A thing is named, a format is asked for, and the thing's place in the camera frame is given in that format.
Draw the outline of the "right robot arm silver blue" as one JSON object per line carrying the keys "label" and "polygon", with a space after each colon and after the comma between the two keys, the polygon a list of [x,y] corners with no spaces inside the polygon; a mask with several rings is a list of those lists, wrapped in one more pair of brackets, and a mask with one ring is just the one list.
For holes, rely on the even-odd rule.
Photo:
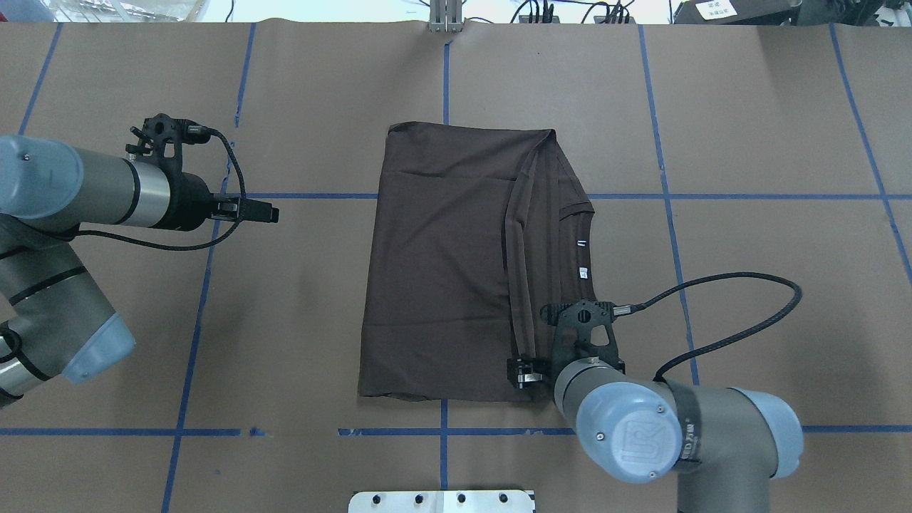
{"label": "right robot arm silver blue", "polygon": [[579,300],[547,304],[551,353],[507,363],[516,388],[550,390],[583,451],[606,474],[647,484],[676,473],[678,512],[769,512],[771,483],[794,474],[804,431],[783,399],[742,388],[707,388],[630,377],[616,339],[591,341],[643,305]]}

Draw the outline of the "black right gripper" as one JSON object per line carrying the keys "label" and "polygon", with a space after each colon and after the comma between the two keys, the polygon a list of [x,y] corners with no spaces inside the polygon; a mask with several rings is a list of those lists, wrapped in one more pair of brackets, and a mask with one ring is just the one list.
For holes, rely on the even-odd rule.
{"label": "black right gripper", "polygon": [[[560,374],[573,361],[593,357],[625,374],[626,362],[620,358],[618,341],[613,334],[613,322],[618,318],[616,308],[618,306],[609,301],[593,300],[542,306],[540,318],[554,327],[550,358],[508,358],[506,379],[515,389],[547,384],[551,375]],[[604,328],[607,335],[607,342],[603,345],[593,342],[592,333],[599,327]]]}

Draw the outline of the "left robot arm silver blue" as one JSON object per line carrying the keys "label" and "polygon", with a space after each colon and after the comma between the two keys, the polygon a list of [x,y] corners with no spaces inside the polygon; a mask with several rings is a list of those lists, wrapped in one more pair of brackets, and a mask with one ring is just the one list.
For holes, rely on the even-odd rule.
{"label": "left robot arm silver blue", "polygon": [[[60,140],[2,137],[2,296],[14,317],[2,323],[2,406],[52,378],[87,382],[133,352],[135,337],[73,250],[78,237],[103,237],[173,251],[83,224],[189,232],[207,220],[276,223],[280,211],[247,194],[237,156],[214,128],[160,113],[131,128],[121,158]],[[183,169],[186,144],[217,138],[239,182],[212,192]]]}

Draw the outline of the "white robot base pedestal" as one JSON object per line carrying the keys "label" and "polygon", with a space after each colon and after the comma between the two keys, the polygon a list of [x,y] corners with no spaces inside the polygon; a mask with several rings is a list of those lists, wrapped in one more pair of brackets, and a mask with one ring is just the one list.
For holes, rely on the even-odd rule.
{"label": "white robot base pedestal", "polygon": [[348,512],[535,512],[520,489],[370,491],[353,494]]}

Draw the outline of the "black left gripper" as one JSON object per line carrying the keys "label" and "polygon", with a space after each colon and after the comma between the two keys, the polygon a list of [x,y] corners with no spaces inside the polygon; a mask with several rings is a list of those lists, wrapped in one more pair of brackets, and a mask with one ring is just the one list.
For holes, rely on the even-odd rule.
{"label": "black left gripper", "polygon": [[134,198],[125,224],[192,231],[212,213],[229,223],[278,223],[279,208],[260,200],[214,200],[205,181],[183,172],[183,145],[206,144],[212,131],[196,121],[159,113],[131,127],[137,138],[125,146],[133,171]]}

